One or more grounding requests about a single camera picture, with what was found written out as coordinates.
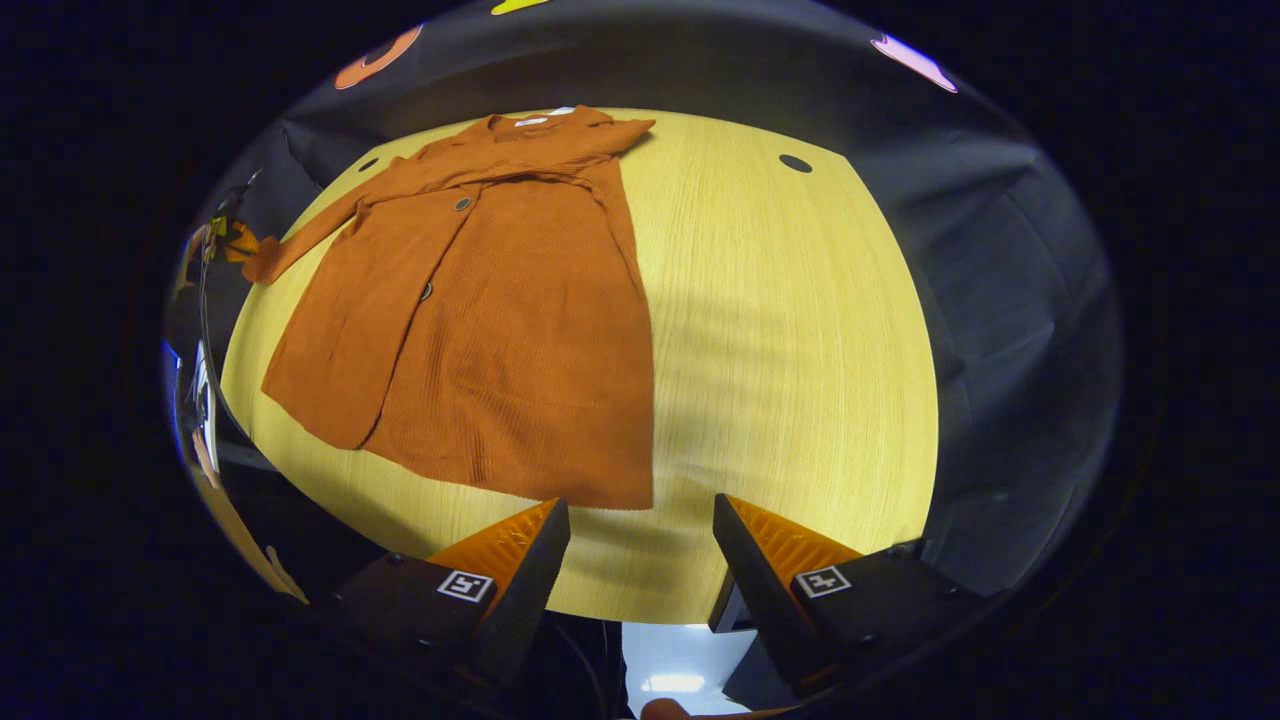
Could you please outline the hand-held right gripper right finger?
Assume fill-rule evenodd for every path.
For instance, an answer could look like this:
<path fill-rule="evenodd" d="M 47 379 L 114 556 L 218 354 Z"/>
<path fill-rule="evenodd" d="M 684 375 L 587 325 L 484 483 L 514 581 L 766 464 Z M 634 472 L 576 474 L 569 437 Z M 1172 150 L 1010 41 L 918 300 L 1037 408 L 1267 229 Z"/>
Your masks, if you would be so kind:
<path fill-rule="evenodd" d="M 986 597 L 913 551 L 860 553 L 726 493 L 712 532 L 780 678 L 800 697 L 878 680 L 952 639 Z"/>

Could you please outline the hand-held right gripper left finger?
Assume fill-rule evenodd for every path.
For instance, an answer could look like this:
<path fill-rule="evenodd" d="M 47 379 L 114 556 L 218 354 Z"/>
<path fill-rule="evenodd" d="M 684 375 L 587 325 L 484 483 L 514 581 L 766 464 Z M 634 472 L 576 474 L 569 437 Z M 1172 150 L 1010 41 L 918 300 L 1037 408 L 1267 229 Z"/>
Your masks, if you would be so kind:
<path fill-rule="evenodd" d="M 384 553 L 332 594 L 330 623 L 415 680 L 488 694 L 524 666 L 570 538 L 552 498 L 428 559 Z"/>

